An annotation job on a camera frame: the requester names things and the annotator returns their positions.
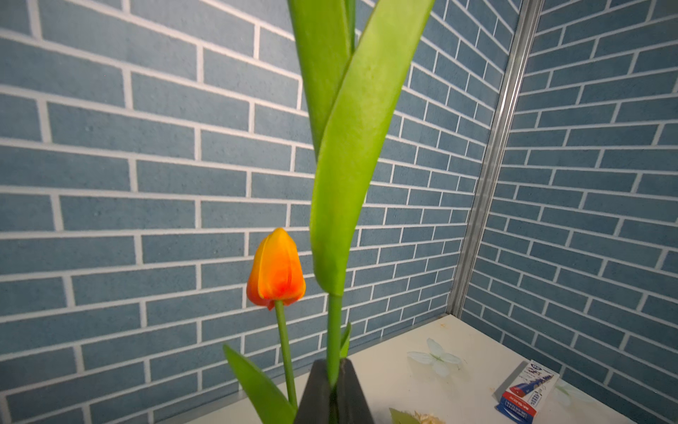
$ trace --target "aluminum strip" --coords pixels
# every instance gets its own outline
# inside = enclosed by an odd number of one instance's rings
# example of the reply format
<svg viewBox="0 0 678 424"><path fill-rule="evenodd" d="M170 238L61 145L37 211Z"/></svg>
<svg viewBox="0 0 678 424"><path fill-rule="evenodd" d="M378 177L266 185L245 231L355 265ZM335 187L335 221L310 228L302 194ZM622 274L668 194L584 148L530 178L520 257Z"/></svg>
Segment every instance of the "aluminum strip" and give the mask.
<svg viewBox="0 0 678 424"><path fill-rule="evenodd" d="M539 21L544 0L523 0L511 51L508 55L508 64L504 81L499 92L499 102L494 113L490 139L487 142L483 165L480 170L478 187L473 198L471 213L466 226L466 234L462 242L462 250L454 273L454 282L450 297L447 300L447 313L461 317L468 283L473 274L475 259L480 249L487 216L490 213L492 196L497 186L499 169L504 159L506 141L513 122L513 112L518 101L520 87L523 82L527 57L532 49L534 33Z"/></svg>

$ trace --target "cardboard box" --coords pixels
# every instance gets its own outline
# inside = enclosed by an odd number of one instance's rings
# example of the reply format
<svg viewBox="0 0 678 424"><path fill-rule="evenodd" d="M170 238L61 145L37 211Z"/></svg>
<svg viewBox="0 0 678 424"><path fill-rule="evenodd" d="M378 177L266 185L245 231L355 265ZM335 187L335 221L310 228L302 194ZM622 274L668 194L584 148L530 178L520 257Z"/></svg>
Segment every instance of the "cardboard box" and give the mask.
<svg viewBox="0 0 678 424"><path fill-rule="evenodd" d="M497 410L517 423L531 423L558 377L557 372L530 361L506 389Z"/></svg>

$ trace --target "white table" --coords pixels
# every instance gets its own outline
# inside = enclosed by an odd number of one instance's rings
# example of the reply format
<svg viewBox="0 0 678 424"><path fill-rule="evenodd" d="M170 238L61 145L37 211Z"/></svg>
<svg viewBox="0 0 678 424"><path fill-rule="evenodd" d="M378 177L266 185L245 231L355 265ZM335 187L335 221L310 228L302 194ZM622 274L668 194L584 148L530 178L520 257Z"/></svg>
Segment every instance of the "white table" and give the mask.
<svg viewBox="0 0 678 424"><path fill-rule="evenodd" d="M407 358L408 351L428 352L427 338L446 352L464 360L460 369L450 366L441 378L431 366ZM447 315L400 334L349 357L377 424L391 424L388 408L427 412L447 424L511 424L494 407L494 392L525 358ZM308 374L295 379L297 393L304 391ZM285 384L279 385L285 392ZM554 392L537 414L535 424L631 424L632 421L602 403L571 397L569 406ZM191 421L191 424L260 424L248 399L242 399Z"/></svg>

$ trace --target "green stem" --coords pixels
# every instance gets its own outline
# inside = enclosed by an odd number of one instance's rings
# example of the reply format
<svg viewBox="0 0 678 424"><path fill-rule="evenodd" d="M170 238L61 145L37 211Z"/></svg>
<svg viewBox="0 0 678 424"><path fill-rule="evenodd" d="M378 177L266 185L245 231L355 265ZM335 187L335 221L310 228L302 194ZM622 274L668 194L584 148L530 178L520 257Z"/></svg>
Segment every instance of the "green stem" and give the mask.
<svg viewBox="0 0 678 424"><path fill-rule="evenodd" d="M274 301L275 317L278 319L278 331L280 332L280 353L283 354L283 367L285 368L285 382L287 383L287 398L297 411L296 388L294 387L294 371L292 370L292 354L290 353L290 338L287 337L287 322L285 321L285 306L283 301Z"/></svg>
<svg viewBox="0 0 678 424"><path fill-rule="evenodd" d="M341 296L329 295L327 300L327 379L332 390L339 379L341 350Z"/></svg>

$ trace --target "green leaf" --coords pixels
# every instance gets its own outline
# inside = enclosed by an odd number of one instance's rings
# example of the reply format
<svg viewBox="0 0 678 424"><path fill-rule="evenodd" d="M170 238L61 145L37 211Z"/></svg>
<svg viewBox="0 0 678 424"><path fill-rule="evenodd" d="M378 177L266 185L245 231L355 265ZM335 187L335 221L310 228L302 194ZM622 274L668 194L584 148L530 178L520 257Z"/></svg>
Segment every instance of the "green leaf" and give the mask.
<svg viewBox="0 0 678 424"><path fill-rule="evenodd" d="M340 0L287 0L317 159L323 131L351 60L353 30Z"/></svg>
<svg viewBox="0 0 678 424"><path fill-rule="evenodd" d="M420 424L416 418L410 414L400 412L397 409L389 408L393 424Z"/></svg>
<svg viewBox="0 0 678 424"><path fill-rule="evenodd" d="M377 3L327 120L310 227L315 276L335 296L344 293L355 225L432 6L433 0Z"/></svg>
<svg viewBox="0 0 678 424"><path fill-rule="evenodd" d="M351 323L349 322L341 336L341 349L339 349L339 358L348 356L348 345L351 343Z"/></svg>
<svg viewBox="0 0 678 424"><path fill-rule="evenodd" d="M292 424L294 409L271 379L228 345L224 345L224 353L262 424Z"/></svg>

